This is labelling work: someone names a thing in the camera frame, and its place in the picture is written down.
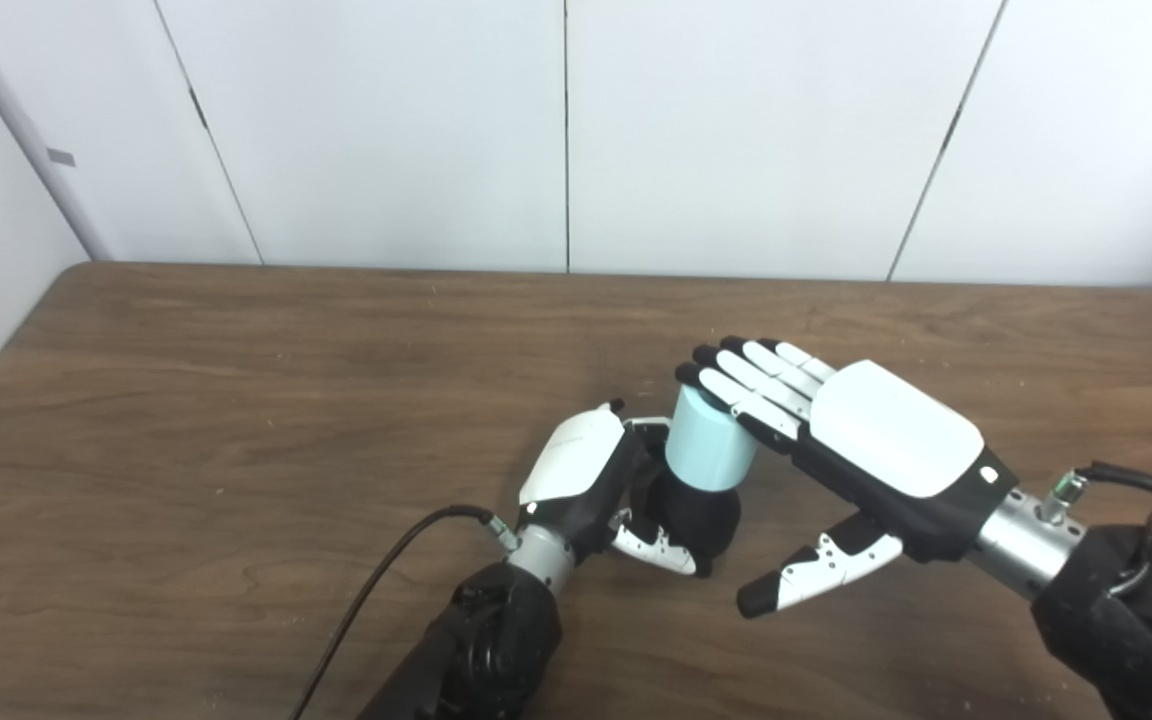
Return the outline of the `left white-black robot hand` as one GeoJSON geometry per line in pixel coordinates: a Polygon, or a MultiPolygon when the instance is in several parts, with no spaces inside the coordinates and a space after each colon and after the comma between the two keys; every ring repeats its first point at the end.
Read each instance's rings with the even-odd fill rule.
{"type": "Polygon", "coordinates": [[[506,561],[552,594],[577,566],[607,550],[682,577],[713,573],[712,561],[646,511],[646,492],[666,469],[670,420],[623,419],[622,406],[616,397],[562,420],[518,492],[518,546],[506,561]]]}

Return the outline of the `right white-black robot hand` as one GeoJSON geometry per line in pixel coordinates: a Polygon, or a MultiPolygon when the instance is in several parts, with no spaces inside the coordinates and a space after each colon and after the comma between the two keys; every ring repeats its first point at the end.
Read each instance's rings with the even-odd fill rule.
{"type": "Polygon", "coordinates": [[[854,507],[738,589],[748,619],[812,600],[899,556],[957,562],[1018,479],[972,420],[873,361],[833,367],[782,340],[723,338],[676,367],[756,442],[854,507]]]}

